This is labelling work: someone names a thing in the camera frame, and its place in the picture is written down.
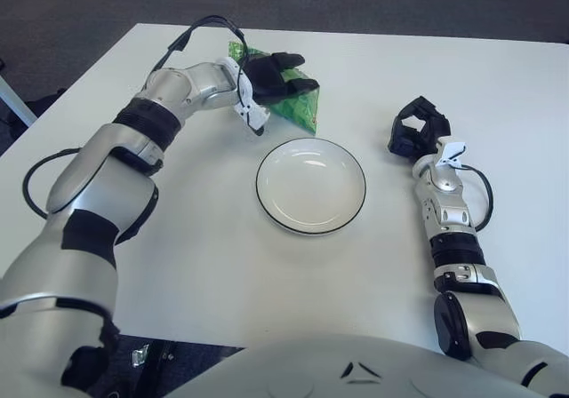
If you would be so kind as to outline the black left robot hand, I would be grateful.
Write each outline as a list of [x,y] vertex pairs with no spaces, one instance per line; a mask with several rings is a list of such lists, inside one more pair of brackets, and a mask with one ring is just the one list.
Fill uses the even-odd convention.
[[220,60],[235,83],[233,109],[256,135],[263,134],[273,114],[316,133],[320,84],[297,70],[304,63],[303,56],[289,52]]

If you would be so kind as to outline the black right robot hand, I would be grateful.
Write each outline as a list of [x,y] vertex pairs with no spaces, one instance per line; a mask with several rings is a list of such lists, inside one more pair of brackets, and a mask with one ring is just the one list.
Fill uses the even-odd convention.
[[428,168],[463,170],[460,156],[466,144],[451,137],[451,125],[436,106],[423,96],[408,103],[394,119],[389,152],[413,163],[413,175]]

